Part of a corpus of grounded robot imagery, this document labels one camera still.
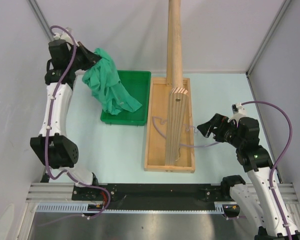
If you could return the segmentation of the lilac wire hanger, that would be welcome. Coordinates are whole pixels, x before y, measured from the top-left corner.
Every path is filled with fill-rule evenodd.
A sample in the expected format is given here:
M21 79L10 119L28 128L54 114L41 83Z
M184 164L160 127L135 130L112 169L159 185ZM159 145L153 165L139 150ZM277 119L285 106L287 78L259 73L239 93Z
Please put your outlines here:
M163 133L163 131L159 128L158 124L160 126L165 126L165 124L167 123L167 119L163 119L162 117L159 117L159 116L152 116L151 117L151 123L154 127L154 129L158 132L158 134L163 137L165 140L167 139L167 134L166 133ZM183 124L183 131L188 134L198 134L199 133L199 129L194 126L194 125L190 125L190 124ZM182 142L182 137L180 137L180 142L179 142L179 147L183 147L183 148L189 148L189 149L203 149L203 148L209 148L209 147L212 147L212 146L216 146L218 145L219 142L213 142L213 143L208 143L208 144L199 144L199 145L195 145L194 143L193 144L187 144L187 143L184 143Z

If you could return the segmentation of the green tank top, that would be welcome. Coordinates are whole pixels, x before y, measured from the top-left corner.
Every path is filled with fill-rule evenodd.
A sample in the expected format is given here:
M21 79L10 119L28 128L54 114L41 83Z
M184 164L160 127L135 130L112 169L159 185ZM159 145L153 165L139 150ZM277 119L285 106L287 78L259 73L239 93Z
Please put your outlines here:
M85 71L82 82L89 87L91 95L100 102L103 111L117 115L121 108L114 106L114 100L123 93L123 86L116 64L104 49L96 48L94 53L100 55L101 60Z

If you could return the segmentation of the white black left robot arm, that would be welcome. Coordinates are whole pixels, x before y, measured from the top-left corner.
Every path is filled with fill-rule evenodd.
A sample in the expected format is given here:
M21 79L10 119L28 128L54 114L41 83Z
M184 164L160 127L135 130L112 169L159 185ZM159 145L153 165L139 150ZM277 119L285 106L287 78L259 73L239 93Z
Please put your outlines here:
M100 196L101 188L95 174L78 165L78 146L67 137L66 122L76 82L76 71L88 70L101 57L89 51L81 42L57 39L49 42L51 58L44 76L47 102L38 136L30 139L30 146L46 173L53 180L52 170L68 175L77 185L84 186L83 194L90 200Z

